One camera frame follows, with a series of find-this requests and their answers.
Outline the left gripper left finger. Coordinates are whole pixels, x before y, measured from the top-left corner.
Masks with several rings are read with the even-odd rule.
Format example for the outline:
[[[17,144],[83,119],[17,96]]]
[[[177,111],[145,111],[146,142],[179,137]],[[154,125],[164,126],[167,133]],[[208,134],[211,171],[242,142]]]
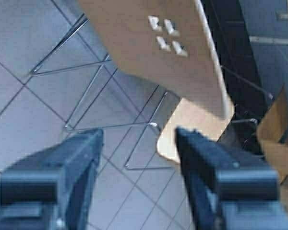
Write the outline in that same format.
[[[103,144],[103,130],[90,129],[7,167],[0,230],[85,230]]]

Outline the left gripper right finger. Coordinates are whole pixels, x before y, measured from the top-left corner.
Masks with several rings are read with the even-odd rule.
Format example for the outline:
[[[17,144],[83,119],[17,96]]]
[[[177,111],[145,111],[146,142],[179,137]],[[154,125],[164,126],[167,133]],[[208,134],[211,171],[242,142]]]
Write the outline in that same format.
[[[270,164],[180,126],[175,143],[197,230],[288,230]]]

